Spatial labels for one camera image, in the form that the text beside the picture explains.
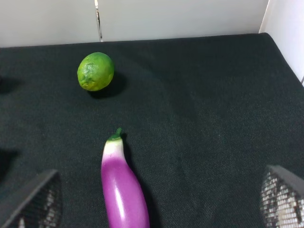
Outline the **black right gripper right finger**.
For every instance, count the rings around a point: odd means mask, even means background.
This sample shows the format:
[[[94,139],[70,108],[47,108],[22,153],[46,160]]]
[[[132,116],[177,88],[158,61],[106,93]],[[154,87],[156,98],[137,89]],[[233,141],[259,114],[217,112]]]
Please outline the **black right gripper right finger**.
[[[279,165],[268,165],[262,180],[260,210],[266,228],[304,226],[304,180]]]

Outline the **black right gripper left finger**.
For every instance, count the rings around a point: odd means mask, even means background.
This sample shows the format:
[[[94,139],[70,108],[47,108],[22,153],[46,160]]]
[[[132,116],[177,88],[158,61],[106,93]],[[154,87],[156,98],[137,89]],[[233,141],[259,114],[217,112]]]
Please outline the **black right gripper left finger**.
[[[62,218],[61,179],[57,170],[37,175],[0,203],[2,228],[58,228]]]

